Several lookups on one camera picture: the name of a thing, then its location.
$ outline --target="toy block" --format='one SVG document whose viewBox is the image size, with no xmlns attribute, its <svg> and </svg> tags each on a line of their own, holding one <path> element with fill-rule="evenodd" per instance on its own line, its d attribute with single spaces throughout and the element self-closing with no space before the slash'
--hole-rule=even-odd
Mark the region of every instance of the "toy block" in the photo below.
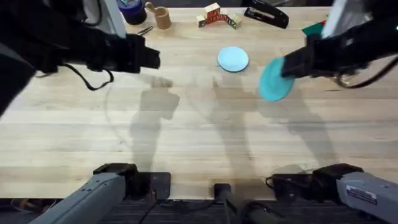
<svg viewBox="0 0 398 224">
<path fill-rule="evenodd" d="M 206 18 L 206 24 L 211 24 L 213 22 L 218 21 L 219 17 L 220 17 L 220 15 L 207 17 Z"/>
<path fill-rule="evenodd" d="M 206 15 L 205 18 L 210 18 L 213 16 L 218 16 L 220 14 L 220 6 L 217 3 L 213 3 L 205 7 Z"/>
<path fill-rule="evenodd" d="M 206 25 L 206 19 L 204 16 L 197 16 L 198 27 L 204 27 Z"/>
<path fill-rule="evenodd" d="M 240 18 L 239 16 L 232 14 L 229 16 L 229 18 L 233 20 L 236 24 L 235 26 L 233 26 L 234 29 L 237 29 L 242 25 L 242 18 Z"/>
<path fill-rule="evenodd" d="M 227 17 L 228 17 L 228 10 L 222 9 L 220 12 L 220 20 L 226 21 Z"/>
<path fill-rule="evenodd" d="M 233 21 L 233 20 L 231 19 L 231 16 L 230 16 L 230 15 L 227 16 L 227 18 L 226 18 L 226 23 L 228 23 L 228 25 L 230 25 L 232 28 L 236 29 L 236 23 L 235 23 L 235 21 Z"/>
</svg>

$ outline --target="white label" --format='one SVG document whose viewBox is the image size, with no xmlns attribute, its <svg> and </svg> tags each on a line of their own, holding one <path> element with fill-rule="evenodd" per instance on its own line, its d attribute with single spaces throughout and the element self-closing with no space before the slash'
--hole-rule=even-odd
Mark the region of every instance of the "white label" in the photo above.
<svg viewBox="0 0 398 224">
<path fill-rule="evenodd" d="M 363 189 L 360 189 L 357 187 L 353 187 L 350 185 L 347 185 L 346 190 L 347 190 L 347 194 L 352 197 L 355 197 L 355 198 L 364 200 L 365 202 L 369 202 L 374 205 L 377 205 L 377 196 L 375 193 L 372 193 L 370 191 L 363 190 Z"/>
</svg>

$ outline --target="black stapler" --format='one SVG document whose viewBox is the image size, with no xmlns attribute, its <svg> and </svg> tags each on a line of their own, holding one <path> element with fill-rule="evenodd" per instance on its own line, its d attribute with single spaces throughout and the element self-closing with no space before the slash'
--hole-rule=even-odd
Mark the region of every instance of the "black stapler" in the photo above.
<svg viewBox="0 0 398 224">
<path fill-rule="evenodd" d="M 286 29 L 289 24 L 289 17 L 284 12 L 260 0 L 252 0 L 244 16 L 282 29 Z"/>
</svg>

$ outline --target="green object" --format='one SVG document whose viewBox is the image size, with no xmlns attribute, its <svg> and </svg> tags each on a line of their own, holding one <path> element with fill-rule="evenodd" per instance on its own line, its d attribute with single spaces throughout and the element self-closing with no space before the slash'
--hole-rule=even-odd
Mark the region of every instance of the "green object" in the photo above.
<svg viewBox="0 0 398 224">
<path fill-rule="evenodd" d="M 325 25 L 323 25 L 321 22 L 319 22 L 317 24 L 314 24 L 312 26 L 302 29 L 302 31 L 305 35 L 321 34 L 324 26 Z"/>
</svg>

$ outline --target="blue disc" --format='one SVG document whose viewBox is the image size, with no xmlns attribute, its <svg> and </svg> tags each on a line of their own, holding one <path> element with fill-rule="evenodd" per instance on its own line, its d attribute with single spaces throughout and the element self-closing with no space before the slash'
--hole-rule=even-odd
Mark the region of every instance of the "blue disc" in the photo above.
<svg viewBox="0 0 398 224">
<path fill-rule="evenodd" d="M 260 95 L 269 101 L 278 101 L 287 96 L 294 84 L 294 78 L 282 77 L 282 67 L 285 59 L 275 58 L 262 72 L 259 91 Z"/>
<path fill-rule="evenodd" d="M 239 47 L 226 47 L 218 54 L 218 65 L 228 72 L 240 72 L 249 64 L 249 56 Z"/>
</svg>

